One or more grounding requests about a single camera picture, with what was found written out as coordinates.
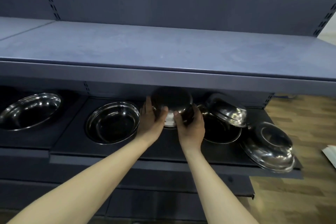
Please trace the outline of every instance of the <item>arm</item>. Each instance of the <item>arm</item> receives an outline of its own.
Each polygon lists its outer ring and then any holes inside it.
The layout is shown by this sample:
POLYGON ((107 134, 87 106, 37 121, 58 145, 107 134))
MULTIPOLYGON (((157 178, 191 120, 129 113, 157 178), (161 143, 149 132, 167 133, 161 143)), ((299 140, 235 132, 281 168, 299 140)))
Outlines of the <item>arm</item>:
POLYGON ((136 138, 32 202, 8 224, 88 223, 143 152, 159 137, 168 108, 155 121, 151 99, 140 110, 136 138))
POLYGON ((204 137, 204 121, 194 105, 195 117, 186 127, 178 112, 174 112, 178 137, 188 161, 197 192, 209 224, 258 224, 254 217, 233 195, 201 153, 204 137))

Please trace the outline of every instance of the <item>upright metal bowl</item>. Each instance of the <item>upright metal bowl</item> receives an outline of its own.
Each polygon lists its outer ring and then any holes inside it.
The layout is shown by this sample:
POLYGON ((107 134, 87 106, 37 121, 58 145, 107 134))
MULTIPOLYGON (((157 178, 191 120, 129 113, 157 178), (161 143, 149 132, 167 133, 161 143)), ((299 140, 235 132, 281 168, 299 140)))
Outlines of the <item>upright metal bowl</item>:
POLYGON ((268 122, 259 123, 249 131, 249 137, 241 142, 241 146, 257 165, 274 173, 293 170, 293 144, 285 132, 268 122))
POLYGON ((228 144, 236 141, 241 133, 242 128, 235 127, 212 113, 210 113, 203 104, 197 106, 204 119, 205 135, 204 140, 217 144, 228 144))
POLYGON ((222 93, 212 94, 206 101, 209 111, 236 127, 246 127, 246 108, 233 97, 222 93))
POLYGON ((0 128, 18 131, 42 124, 52 117, 61 103, 62 98, 52 93, 20 99, 0 113, 0 128))
POLYGON ((153 92, 151 101, 156 116, 160 114, 164 106, 168 107, 165 128, 176 128, 174 111, 178 111, 181 114, 185 123, 188 123, 194 116, 192 108, 193 97, 183 88, 160 87, 153 92))
POLYGON ((114 102, 95 110, 87 119, 85 132, 94 142, 114 144, 132 137, 139 125, 138 109, 127 102, 114 102))

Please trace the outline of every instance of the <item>bowl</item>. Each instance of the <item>bowl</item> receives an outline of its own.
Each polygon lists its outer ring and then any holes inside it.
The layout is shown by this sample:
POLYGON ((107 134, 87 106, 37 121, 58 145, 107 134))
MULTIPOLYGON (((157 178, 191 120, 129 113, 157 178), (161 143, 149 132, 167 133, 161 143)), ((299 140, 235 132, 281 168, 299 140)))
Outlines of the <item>bowl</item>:
POLYGON ((246 127, 247 110, 233 97, 214 93, 207 99, 205 105, 219 119, 236 127, 246 127))
POLYGON ((250 127, 241 146, 258 166, 274 173, 287 173, 295 166, 292 141, 274 124, 262 122, 250 127))
POLYGON ((240 137, 242 128, 235 127, 219 119, 210 113, 202 104, 199 104, 197 107, 201 111, 204 119, 204 140, 217 144, 228 144, 236 141, 240 137))
POLYGON ((86 135, 99 144, 114 144, 131 138, 137 131, 140 113, 128 102, 99 107, 87 119, 86 135))
POLYGON ((185 124, 188 124, 194 116, 192 108, 193 97, 180 87, 160 87, 151 95, 151 101, 155 116, 159 116, 161 109, 165 106, 169 111, 165 120, 165 128, 176 128, 174 111, 178 111, 185 124))
POLYGON ((49 120, 60 108, 62 98, 57 94, 34 94, 11 104, 0 113, 0 128, 18 131, 49 120))

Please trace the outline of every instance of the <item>metal shelf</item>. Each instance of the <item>metal shelf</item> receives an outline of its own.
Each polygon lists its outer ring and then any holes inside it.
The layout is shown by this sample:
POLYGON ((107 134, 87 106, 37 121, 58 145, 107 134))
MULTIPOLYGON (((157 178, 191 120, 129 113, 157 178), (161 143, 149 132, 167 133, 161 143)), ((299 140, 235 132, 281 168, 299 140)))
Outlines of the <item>metal shelf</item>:
POLYGON ((336 95, 336 46, 309 36, 54 22, 0 50, 0 76, 336 95))

